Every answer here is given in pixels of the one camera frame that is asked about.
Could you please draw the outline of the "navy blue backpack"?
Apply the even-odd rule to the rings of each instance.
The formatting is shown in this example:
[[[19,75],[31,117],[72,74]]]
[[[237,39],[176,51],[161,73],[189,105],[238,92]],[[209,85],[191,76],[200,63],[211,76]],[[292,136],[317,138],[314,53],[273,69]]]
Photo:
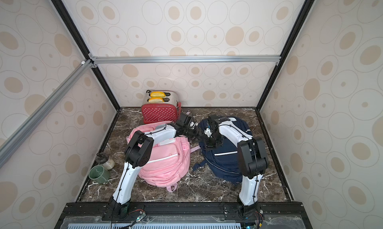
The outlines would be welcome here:
[[[238,167],[237,147],[226,137],[222,138],[222,145],[215,149],[207,150],[204,142],[200,142],[201,153],[204,160],[192,167],[193,171],[208,165],[214,175],[225,181],[237,184],[242,182],[242,175]]]

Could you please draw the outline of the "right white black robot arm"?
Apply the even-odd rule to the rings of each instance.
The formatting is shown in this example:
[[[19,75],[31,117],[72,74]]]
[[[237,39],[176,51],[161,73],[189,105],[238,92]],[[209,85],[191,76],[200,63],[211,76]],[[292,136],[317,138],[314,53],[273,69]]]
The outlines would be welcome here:
[[[201,152],[216,177],[241,183],[239,201],[251,207],[258,201],[260,181],[269,162],[261,137],[253,136],[248,124],[234,116],[212,115],[199,123]]]

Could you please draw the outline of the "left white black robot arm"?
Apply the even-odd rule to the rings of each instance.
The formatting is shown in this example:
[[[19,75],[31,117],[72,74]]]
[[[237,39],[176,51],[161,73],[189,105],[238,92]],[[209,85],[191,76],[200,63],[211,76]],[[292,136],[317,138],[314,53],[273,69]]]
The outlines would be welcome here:
[[[197,123],[187,113],[175,122],[155,122],[133,129],[127,138],[123,174],[112,201],[119,205],[130,202],[137,177],[152,186],[175,191],[190,167],[190,140],[199,135]]]

